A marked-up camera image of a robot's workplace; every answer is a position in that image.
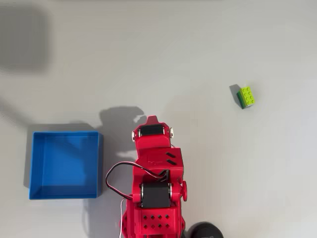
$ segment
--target red robot arm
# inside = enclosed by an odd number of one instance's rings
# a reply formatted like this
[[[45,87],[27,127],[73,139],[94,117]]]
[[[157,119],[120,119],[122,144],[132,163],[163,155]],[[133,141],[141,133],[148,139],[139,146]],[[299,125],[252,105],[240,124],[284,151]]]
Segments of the red robot arm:
[[[185,229],[181,197],[187,200],[180,148],[171,147],[172,129],[150,116],[132,132],[138,153],[136,164],[156,173],[157,179],[133,167],[132,200],[122,216],[125,238],[180,238]]]

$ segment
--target white cable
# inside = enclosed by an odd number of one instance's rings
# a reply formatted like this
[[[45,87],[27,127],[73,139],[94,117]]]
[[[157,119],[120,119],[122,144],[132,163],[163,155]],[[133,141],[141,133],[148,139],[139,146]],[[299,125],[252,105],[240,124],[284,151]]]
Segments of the white cable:
[[[119,234],[119,238],[121,238],[121,234],[122,234],[122,220],[123,220],[123,216],[122,216],[122,203],[123,200],[121,201],[121,205],[120,205],[120,211],[121,211],[121,221],[120,221],[120,234]]]

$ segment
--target blue plastic bin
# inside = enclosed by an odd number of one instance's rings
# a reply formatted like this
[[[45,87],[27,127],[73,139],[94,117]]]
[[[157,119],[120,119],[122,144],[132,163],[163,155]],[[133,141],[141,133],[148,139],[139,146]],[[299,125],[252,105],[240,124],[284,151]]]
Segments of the blue plastic bin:
[[[29,198],[96,198],[102,163],[103,136],[97,131],[36,131]]]

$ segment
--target green lego brick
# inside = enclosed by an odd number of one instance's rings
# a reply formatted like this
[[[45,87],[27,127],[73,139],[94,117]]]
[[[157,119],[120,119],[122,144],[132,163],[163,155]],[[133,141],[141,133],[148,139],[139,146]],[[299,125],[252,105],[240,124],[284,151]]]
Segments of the green lego brick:
[[[239,99],[239,102],[240,102],[242,109],[244,109],[246,107],[246,105],[244,105],[244,103],[243,103],[242,96],[241,96],[240,92],[237,93],[237,97]]]
[[[252,106],[255,103],[255,99],[250,87],[241,88],[239,92],[246,108]]]

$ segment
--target white table surface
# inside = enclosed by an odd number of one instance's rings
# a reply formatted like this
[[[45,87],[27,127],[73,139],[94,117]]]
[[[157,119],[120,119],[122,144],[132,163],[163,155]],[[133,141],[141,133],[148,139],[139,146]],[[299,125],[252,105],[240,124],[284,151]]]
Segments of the white table surface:
[[[174,128],[186,229],[317,237],[315,0],[15,2],[0,4],[0,237],[118,237],[111,190],[28,200],[29,135],[97,128],[106,171],[135,158],[137,115]],[[251,87],[253,107],[239,108],[235,84]],[[126,192],[130,169],[111,178]]]

